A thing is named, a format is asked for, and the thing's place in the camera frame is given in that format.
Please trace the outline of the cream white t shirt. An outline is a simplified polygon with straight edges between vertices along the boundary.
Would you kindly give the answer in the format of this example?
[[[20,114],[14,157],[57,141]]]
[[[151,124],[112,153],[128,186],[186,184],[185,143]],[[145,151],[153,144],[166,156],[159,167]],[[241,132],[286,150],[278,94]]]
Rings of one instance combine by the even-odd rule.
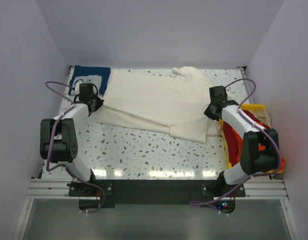
[[[95,121],[197,143],[219,135],[220,124],[204,115],[211,80],[194,67],[173,73],[176,77],[113,70]]]

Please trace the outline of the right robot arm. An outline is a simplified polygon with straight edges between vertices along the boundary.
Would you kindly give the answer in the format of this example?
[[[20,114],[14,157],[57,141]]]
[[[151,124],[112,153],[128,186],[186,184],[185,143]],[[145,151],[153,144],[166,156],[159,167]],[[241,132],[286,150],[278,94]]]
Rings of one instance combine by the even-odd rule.
[[[224,86],[209,88],[210,104],[204,115],[212,120],[222,120],[242,140],[239,147],[239,162],[217,177],[211,188],[215,195],[228,196],[234,187],[251,177],[276,173],[282,166],[279,137],[274,129],[267,129],[249,117],[242,106],[229,100]]]

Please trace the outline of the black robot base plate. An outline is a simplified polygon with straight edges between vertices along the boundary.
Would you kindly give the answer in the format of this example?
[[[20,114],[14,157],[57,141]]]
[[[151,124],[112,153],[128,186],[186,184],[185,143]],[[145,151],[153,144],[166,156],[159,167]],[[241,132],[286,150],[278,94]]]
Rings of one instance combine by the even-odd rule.
[[[94,179],[90,184],[67,184],[70,197],[79,198],[80,210],[114,208],[117,205],[187,205],[191,201],[209,202],[231,189],[216,189],[216,180],[113,180]]]

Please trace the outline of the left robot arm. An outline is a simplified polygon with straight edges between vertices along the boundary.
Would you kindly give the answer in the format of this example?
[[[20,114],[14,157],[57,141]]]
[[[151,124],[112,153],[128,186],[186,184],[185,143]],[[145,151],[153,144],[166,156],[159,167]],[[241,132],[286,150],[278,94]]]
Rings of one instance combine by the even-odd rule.
[[[70,102],[68,109],[41,121],[39,151],[46,160],[47,172],[64,169],[74,182],[81,183],[82,193],[92,196],[97,192],[97,183],[93,181],[93,171],[78,156],[76,127],[100,109],[104,100],[98,97],[98,89],[93,83],[80,83],[76,88],[79,93],[74,99],[63,97]]]

